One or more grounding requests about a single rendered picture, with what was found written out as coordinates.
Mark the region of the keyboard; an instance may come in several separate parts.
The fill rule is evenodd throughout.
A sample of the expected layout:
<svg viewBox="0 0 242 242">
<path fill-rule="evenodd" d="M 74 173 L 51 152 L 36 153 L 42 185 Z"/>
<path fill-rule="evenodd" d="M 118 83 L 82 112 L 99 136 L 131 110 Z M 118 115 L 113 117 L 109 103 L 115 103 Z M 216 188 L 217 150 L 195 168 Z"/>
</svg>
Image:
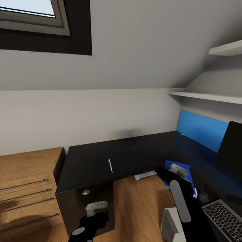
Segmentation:
<svg viewBox="0 0 242 242">
<path fill-rule="evenodd" d="M 209 219 L 229 242 L 242 242 L 242 217 L 221 199 L 202 206 Z"/>
</svg>

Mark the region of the monitor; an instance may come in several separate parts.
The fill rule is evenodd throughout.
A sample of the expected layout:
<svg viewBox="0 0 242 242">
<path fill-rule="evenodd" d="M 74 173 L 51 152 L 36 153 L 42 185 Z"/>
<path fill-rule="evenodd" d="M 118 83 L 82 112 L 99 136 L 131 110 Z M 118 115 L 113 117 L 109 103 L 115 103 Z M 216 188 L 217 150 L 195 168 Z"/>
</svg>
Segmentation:
<svg viewBox="0 0 242 242">
<path fill-rule="evenodd" d="M 242 181 L 242 123 L 230 121 L 215 163 Z M 228 198 L 242 202 L 241 198 Z"/>
</svg>

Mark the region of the mouse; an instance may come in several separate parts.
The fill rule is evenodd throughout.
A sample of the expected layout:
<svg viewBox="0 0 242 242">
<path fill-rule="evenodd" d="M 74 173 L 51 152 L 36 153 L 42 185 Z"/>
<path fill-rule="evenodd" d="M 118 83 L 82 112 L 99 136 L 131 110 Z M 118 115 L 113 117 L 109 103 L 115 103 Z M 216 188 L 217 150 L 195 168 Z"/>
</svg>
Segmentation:
<svg viewBox="0 0 242 242">
<path fill-rule="evenodd" d="M 205 193 L 204 191 L 200 191 L 198 194 L 198 199 L 199 201 L 203 202 L 203 203 L 208 203 L 209 202 L 209 195 L 207 193 Z"/>
</svg>

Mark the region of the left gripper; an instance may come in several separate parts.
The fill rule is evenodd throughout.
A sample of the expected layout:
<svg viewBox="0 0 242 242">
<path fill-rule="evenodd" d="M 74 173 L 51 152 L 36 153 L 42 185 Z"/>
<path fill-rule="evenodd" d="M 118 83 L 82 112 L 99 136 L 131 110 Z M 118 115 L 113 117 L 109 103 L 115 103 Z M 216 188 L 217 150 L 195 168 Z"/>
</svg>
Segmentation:
<svg viewBox="0 0 242 242">
<path fill-rule="evenodd" d="M 106 222 L 109 220 L 109 212 L 100 212 L 96 213 L 92 217 L 83 216 L 80 219 L 80 225 L 85 224 L 86 222 L 92 222 L 95 226 L 95 234 L 97 229 L 105 228 Z"/>
</svg>

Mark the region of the folder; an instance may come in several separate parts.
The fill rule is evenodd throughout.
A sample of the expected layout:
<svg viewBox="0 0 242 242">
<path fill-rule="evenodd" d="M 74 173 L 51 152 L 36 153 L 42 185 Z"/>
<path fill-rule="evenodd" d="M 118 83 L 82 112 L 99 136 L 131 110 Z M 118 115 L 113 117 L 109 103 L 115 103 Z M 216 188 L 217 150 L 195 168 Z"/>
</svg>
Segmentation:
<svg viewBox="0 0 242 242">
<path fill-rule="evenodd" d="M 170 166 L 172 164 L 174 164 L 174 163 L 188 171 L 188 176 L 185 176 L 185 178 L 192 183 L 191 186 L 194 189 L 193 197 L 197 198 L 198 194 L 197 194 L 197 190 L 196 190 L 196 186 L 195 186 L 195 183 L 194 183 L 194 179 L 193 179 L 193 175 L 192 175 L 192 171 L 191 171 L 190 165 L 186 165 L 186 164 L 182 164 L 182 163 L 177 163 L 177 162 L 166 160 L 165 161 L 165 168 L 170 168 Z M 166 181 L 165 181 L 165 186 L 164 187 L 170 189 L 170 187 L 169 187 L 169 185 L 167 184 Z"/>
</svg>

